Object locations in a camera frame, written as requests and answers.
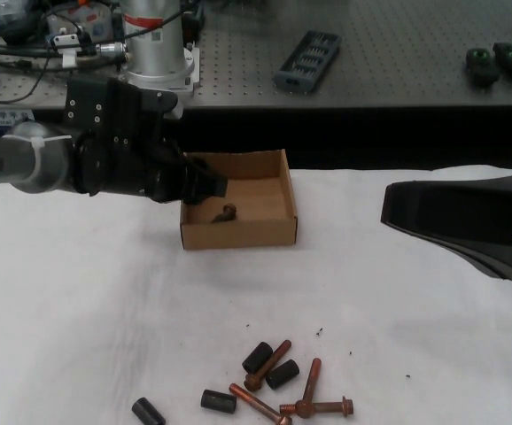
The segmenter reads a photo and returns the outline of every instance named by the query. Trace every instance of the bolt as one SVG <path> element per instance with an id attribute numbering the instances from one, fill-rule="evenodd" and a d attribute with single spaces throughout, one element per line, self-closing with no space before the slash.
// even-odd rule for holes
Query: bolt
<path id="1" fill-rule="evenodd" d="M 217 215 L 212 223 L 222 223 L 224 221 L 232 221 L 237 217 L 237 208 L 234 204 L 226 204 L 222 207 L 222 213 Z"/>
<path id="2" fill-rule="evenodd" d="M 316 413 L 342 413 L 344 417 L 354 414 L 354 405 L 351 399 L 343 398 L 342 402 L 314 403 Z"/>
<path id="3" fill-rule="evenodd" d="M 278 413 L 235 383 L 230 384 L 229 391 L 273 421 L 275 425 L 291 425 L 291 418 L 289 416 Z"/>
<path id="4" fill-rule="evenodd" d="M 354 414 L 352 400 L 343 398 L 343 402 L 313 403 L 315 413 L 342 413 L 344 417 Z M 280 414 L 292 415 L 297 413 L 296 405 L 280 405 Z"/>
<path id="5" fill-rule="evenodd" d="M 255 392 L 262 388 L 262 380 L 264 379 L 264 376 L 266 376 L 268 372 L 272 370 L 272 367 L 274 367 L 274 365 L 280 361 L 280 359 L 285 355 L 286 352 L 288 352 L 290 348 L 291 341 L 286 339 L 279 347 L 277 347 L 277 350 L 274 351 L 272 357 L 270 357 L 268 361 L 264 363 L 264 366 L 262 366 L 258 372 L 255 374 L 246 375 L 246 379 L 244 381 L 244 386 L 246 389 Z"/>
<path id="6" fill-rule="evenodd" d="M 315 387 L 319 380 L 319 372 L 321 371 L 321 359 L 313 359 L 311 368 L 309 369 L 309 376 L 307 377 L 306 388 L 303 391 L 303 398 L 298 400 L 295 404 L 295 413 L 303 419 L 308 419 L 315 414 L 313 404 L 313 395 Z"/>

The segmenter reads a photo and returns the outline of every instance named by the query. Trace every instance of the black rubber cylinder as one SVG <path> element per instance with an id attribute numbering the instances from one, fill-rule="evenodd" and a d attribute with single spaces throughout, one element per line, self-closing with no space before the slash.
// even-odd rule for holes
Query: black rubber cylinder
<path id="1" fill-rule="evenodd" d="M 222 392 L 205 390 L 201 397 L 201 407 L 217 412 L 233 414 L 237 409 L 237 398 Z"/>
<path id="2" fill-rule="evenodd" d="M 273 353 L 274 350 L 268 344 L 259 343 L 250 356 L 242 362 L 242 367 L 249 374 L 255 374 L 272 357 Z"/>
<path id="3" fill-rule="evenodd" d="M 144 425 L 166 425 L 164 417 L 151 405 L 146 397 L 142 397 L 134 403 L 132 412 Z"/>
<path id="4" fill-rule="evenodd" d="M 276 388 L 280 388 L 285 383 L 291 381 L 297 375 L 299 375 L 298 364 L 293 360 L 288 360 L 271 371 L 266 376 L 266 382 L 272 390 L 275 390 Z"/>

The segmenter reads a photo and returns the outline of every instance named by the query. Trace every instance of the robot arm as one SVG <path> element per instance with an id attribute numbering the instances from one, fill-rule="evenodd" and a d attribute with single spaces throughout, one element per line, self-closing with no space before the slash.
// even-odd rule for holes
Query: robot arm
<path id="1" fill-rule="evenodd" d="M 174 93 L 73 78 L 61 126 L 24 121 L 0 138 L 0 183 L 27 193 L 104 191 L 159 203 L 224 197 L 226 178 L 164 138 L 164 114 L 176 105 Z"/>

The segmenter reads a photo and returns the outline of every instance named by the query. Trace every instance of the cardboard box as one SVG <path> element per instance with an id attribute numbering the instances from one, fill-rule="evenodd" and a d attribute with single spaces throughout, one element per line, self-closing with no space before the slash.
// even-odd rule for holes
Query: cardboard box
<path id="1" fill-rule="evenodd" d="M 285 151 L 192 153 L 229 178 L 227 196 L 201 205 L 182 204 L 183 248 L 206 250 L 293 245 L 298 214 Z M 237 207 L 237 219 L 211 223 L 225 204 Z"/>

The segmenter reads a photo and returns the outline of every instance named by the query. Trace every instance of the black fin-shaped object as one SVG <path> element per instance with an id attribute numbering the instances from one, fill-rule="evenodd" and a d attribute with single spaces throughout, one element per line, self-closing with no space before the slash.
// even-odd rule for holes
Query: black fin-shaped object
<path id="1" fill-rule="evenodd" d="M 512 281 L 512 176 L 471 182 L 400 182 L 386 188 L 382 222 Z"/>

